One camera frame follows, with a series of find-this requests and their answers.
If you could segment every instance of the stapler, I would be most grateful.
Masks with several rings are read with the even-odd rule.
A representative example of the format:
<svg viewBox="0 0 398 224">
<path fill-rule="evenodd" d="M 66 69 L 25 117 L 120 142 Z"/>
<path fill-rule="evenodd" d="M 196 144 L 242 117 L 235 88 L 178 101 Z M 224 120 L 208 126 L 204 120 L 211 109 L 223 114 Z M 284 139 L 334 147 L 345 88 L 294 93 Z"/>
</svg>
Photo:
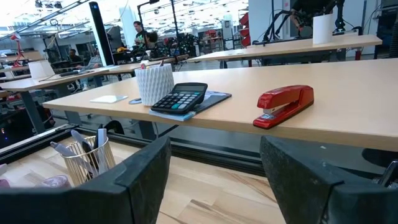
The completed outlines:
<svg viewBox="0 0 398 224">
<path fill-rule="evenodd" d="M 313 88 L 306 85 L 285 86 L 260 96 L 258 108 L 264 115 L 253 121 L 259 128 L 270 129 L 313 104 Z"/>
</svg>

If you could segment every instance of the wooden desk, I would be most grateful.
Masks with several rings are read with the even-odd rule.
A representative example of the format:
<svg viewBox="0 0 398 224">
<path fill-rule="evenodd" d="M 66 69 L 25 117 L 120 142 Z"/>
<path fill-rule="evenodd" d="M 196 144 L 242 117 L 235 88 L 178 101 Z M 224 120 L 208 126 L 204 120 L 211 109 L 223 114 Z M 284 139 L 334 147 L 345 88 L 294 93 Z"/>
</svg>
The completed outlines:
<svg viewBox="0 0 398 224">
<path fill-rule="evenodd" d="M 135 78 L 44 103 L 44 107 L 143 121 L 222 129 L 282 138 L 327 142 L 398 151 L 398 58 L 355 62 L 314 63 L 276 67 L 236 68 L 174 73 L 175 83 L 203 82 L 209 90 L 232 98 L 178 122 L 148 114 L 149 107 L 129 105 L 139 97 Z M 257 100 L 265 91 L 287 85 L 310 85 L 315 104 L 270 130 L 252 125 L 262 114 Z M 127 95 L 114 104 L 90 103 L 103 95 Z"/>
<path fill-rule="evenodd" d="M 22 67 L 16 67 L 16 68 L 4 68 L 0 69 L 0 72 L 15 72 L 15 71 L 21 71 L 21 70 L 28 70 L 29 66 L 22 66 Z"/>
<path fill-rule="evenodd" d="M 70 95 L 68 90 L 68 84 L 71 82 L 81 79 L 94 77 L 95 83 L 97 86 L 102 86 L 101 75 L 104 72 L 107 72 L 107 68 L 97 68 L 92 70 L 92 72 L 84 74 L 84 75 L 72 75 L 69 77 L 61 78 L 59 75 L 56 75 L 46 81 L 42 81 L 44 78 L 34 79 L 34 78 L 26 78 L 22 80 L 16 80 L 7 83 L 0 83 L 0 86 L 3 90 L 7 91 L 20 91 L 22 100 L 25 104 L 26 111 L 29 115 L 30 120 L 38 133 L 42 133 L 45 131 L 42 119 L 39 115 L 39 112 L 36 109 L 36 105 L 32 96 L 30 95 L 30 90 L 39 90 L 43 88 L 52 88 L 56 90 L 58 97 L 64 97 Z M 81 124 L 79 114 L 76 112 L 66 111 L 68 119 L 75 123 Z"/>
<path fill-rule="evenodd" d="M 27 75 L 17 75 L 17 76 L 15 76 L 15 77 L 13 77 L 13 78 L 1 77 L 1 78 L 0 78 L 0 81 L 9 82 L 9 81 L 20 80 L 20 79 L 24 79 L 24 78 L 30 78 L 30 74 L 27 74 Z"/>
<path fill-rule="evenodd" d="M 267 44 L 265 47 L 251 47 L 239 50 L 227 50 L 190 58 L 188 62 L 201 62 L 210 60 L 250 60 L 270 55 L 287 55 L 302 52 L 316 52 L 323 50 L 345 49 L 348 47 L 365 47 L 382 44 L 382 40 L 375 35 L 337 35 L 328 44 L 312 44 L 312 39 L 295 40 L 281 43 Z"/>
<path fill-rule="evenodd" d="M 43 56 L 40 54 L 40 52 L 38 52 L 36 50 L 30 51 L 30 52 L 23 52 L 22 54 L 24 55 L 24 57 L 21 57 L 20 60 L 29 59 L 32 62 L 32 61 L 43 59 Z M 12 62 L 12 61 L 17 60 L 17 58 L 18 58 L 18 55 L 0 57 L 0 62 Z"/>
<path fill-rule="evenodd" d="M 177 56 L 177 60 L 185 60 L 189 58 L 189 55 L 179 55 Z M 156 65 L 159 64 L 161 60 L 149 62 L 148 65 Z M 174 63 L 175 59 L 174 58 L 167 58 L 164 60 L 164 63 Z M 108 72 L 104 73 L 104 75 L 117 75 L 117 74 L 123 74 L 123 73 L 132 73 L 135 69 L 141 68 L 140 63 L 131 63 L 131 64 L 126 64 L 126 65 L 118 65 L 118 68 L 114 69 L 109 69 Z"/>
<path fill-rule="evenodd" d="M 29 91 L 29 90 L 39 90 L 43 89 L 46 87 L 51 87 L 55 86 L 58 84 L 62 83 L 70 83 L 75 80 L 81 79 L 81 78 L 89 78 L 89 77 L 95 77 L 97 75 L 102 75 L 103 73 L 108 72 L 109 70 L 106 68 L 97 68 L 92 70 L 92 72 L 84 74 L 84 75 L 71 75 L 65 78 L 61 78 L 59 75 L 56 75 L 49 80 L 42 81 L 44 78 L 26 78 L 23 80 L 18 80 L 18 81 L 13 81 L 13 82 L 7 82 L 7 83 L 0 83 L 0 86 L 3 88 L 3 90 L 7 91 Z"/>
<path fill-rule="evenodd" d="M 58 138 L 57 142 L 67 146 L 75 140 Z M 117 164 L 140 150 L 112 140 L 109 143 Z M 65 175 L 71 180 L 61 155 L 47 144 L 9 164 L 0 179 L 8 180 L 13 188 L 35 187 L 55 175 Z M 172 156 L 157 223 L 285 224 L 285 221 L 265 177 Z"/>
</svg>

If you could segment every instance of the desk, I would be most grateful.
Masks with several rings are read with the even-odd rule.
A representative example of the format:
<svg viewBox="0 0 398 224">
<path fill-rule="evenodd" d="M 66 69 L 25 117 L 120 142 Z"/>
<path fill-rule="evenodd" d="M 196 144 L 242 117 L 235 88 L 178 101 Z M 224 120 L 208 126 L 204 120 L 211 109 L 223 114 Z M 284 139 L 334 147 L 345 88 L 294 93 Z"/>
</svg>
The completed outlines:
<svg viewBox="0 0 398 224">
<path fill-rule="evenodd" d="M 366 47 L 382 44 L 382 40 L 375 35 L 336 35 L 333 36 L 332 42 L 328 44 L 312 44 L 312 39 L 294 40 L 281 43 L 267 44 L 265 47 L 257 46 L 247 49 L 227 50 L 203 55 L 196 58 L 190 58 L 188 62 L 201 62 L 210 60 L 251 60 L 264 58 L 266 56 L 275 57 L 286 56 L 304 52 L 319 52 L 325 50 L 345 49 L 348 47 Z"/>
<path fill-rule="evenodd" d="M 43 88 L 53 88 L 56 90 L 58 97 L 67 96 L 70 94 L 67 85 L 75 80 L 81 78 L 88 78 L 94 77 L 95 83 L 97 86 L 102 86 L 101 78 L 98 76 L 104 72 L 107 72 L 106 68 L 97 68 L 92 70 L 92 72 L 84 74 L 84 75 L 74 75 L 65 78 L 60 78 L 58 75 L 52 77 L 49 80 L 42 81 L 44 78 L 40 79 L 33 79 L 33 78 L 26 78 L 21 80 L 16 80 L 7 83 L 0 83 L 0 86 L 3 90 L 6 91 L 20 91 L 22 100 L 25 104 L 26 111 L 29 115 L 30 120 L 36 131 L 38 133 L 42 133 L 45 131 L 44 125 L 42 123 L 42 119 L 40 118 L 39 112 L 36 109 L 36 105 L 32 96 L 30 95 L 30 90 L 39 90 Z M 65 114 L 67 115 L 68 119 L 71 122 L 76 124 L 80 124 L 80 117 L 78 113 L 66 111 Z"/>
<path fill-rule="evenodd" d="M 24 79 L 24 78 L 30 78 L 30 74 L 27 74 L 27 75 L 17 75 L 17 76 L 14 76 L 14 77 L 12 77 L 12 78 L 1 77 L 1 78 L 0 78 L 0 81 L 9 82 L 9 81 L 20 80 L 20 79 Z"/>
<path fill-rule="evenodd" d="M 2 91 L 0 90 L 0 98 L 4 98 L 8 96 L 8 92 L 7 91 Z"/>
<path fill-rule="evenodd" d="M 179 55 L 177 56 L 177 60 L 185 60 L 189 57 L 189 55 Z M 156 60 L 153 62 L 149 62 L 148 65 L 156 65 L 159 64 L 161 60 Z M 174 58 L 167 58 L 164 59 L 164 63 L 174 63 L 175 59 Z M 118 75 L 118 74 L 123 74 L 123 73 L 132 73 L 135 69 L 141 68 L 140 63 L 131 63 L 131 64 L 126 64 L 126 65 L 118 65 L 118 68 L 114 69 L 109 69 L 108 72 L 103 73 L 103 75 Z"/>
<path fill-rule="evenodd" d="M 15 72 L 15 71 L 21 71 L 21 70 L 28 70 L 29 66 L 21 66 L 21 67 L 16 67 L 16 68 L 4 68 L 0 69 L 1 72 Z"/>
<path fill-rule="evenodd" d="M 203 82 L 209 90 L 232 98 L 178 122 L 148 114 L 149 107 L 129 105 L 139 97 L 135 78 L 44 103 L 44 107 L 81 113 L 131 118 L 201 128 L 221 129 L 281 138 L 398 151 L 398 58 L 354 62 L 314 63 L 276 67 L 236 68 L 174 73 L 175 83 Z M 262 114 L 257 100 L 267 90 L 287 85 L 310 85 L 315 103 L 270 130 L 252 125 Z M 114 104 L 90 103 L 103 95 L 127 95 Z"/>
</svg>

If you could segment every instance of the metal mesh pen holder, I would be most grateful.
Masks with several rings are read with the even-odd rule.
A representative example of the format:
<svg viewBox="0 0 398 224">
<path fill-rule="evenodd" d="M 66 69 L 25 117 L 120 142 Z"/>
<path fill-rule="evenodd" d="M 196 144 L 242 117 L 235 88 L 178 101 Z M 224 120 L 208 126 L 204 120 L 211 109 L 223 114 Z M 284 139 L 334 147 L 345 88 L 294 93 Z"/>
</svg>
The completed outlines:
<svg viewBox="0 0 398 224">
<path fill-rule="evenodd" d="M 88 144 L 93 146 L 95 136 L 88 137 L 86 140 Z M 67 148 L 76 154 L 76 156 L 61 155 L 75 186 L 87 182 L 115 166 L 109 139 L 102 146 L 87 153 L 77 142 L 72 143 Z"/>
</svg>

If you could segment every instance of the black calculator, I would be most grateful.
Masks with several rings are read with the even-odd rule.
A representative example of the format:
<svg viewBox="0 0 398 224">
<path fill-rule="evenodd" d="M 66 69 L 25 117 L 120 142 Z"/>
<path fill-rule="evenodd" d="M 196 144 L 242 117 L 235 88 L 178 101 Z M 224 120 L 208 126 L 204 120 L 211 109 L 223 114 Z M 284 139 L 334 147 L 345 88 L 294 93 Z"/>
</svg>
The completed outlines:
<svg viewBox="0 0 398 224">
<path fill-rule="evenodd" d="M 153 111 L 185 114 L 205 99 L 206 83 L 179 83 L 151 108 Z"/>
</svg>

